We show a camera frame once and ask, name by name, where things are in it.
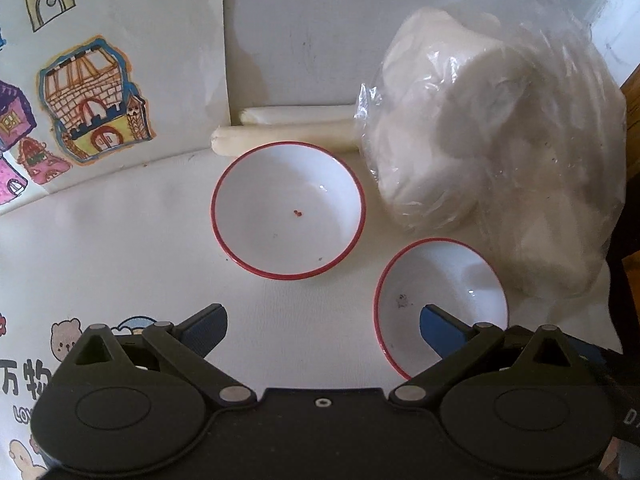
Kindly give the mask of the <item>poster with coloured houses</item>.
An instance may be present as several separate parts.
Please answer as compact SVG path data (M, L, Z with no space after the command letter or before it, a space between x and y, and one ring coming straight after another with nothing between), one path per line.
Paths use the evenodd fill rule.
M205 148L224 0L1 0L1 208Z

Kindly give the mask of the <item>white bowl red rim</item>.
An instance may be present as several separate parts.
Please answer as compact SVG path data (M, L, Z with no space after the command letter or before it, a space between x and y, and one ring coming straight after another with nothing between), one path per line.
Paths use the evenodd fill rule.
M356 174L323 148L276 142L221 174L210 203L220 248L242 269L276 281L313 278L355 248L367 204Z
M378 279L372 312L378 345L405 379L440 360L420 330L420 314L428 304L469 326L477 322L508 326L503 287L494 268L473 248L441 237L402 248Z

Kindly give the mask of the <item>plastic bag of white goods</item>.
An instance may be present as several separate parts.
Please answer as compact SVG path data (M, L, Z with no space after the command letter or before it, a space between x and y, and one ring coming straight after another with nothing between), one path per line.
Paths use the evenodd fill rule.
M590 289L624 206L626 103L565 0L414 11L356 118L398 226L475 223L513 287Z

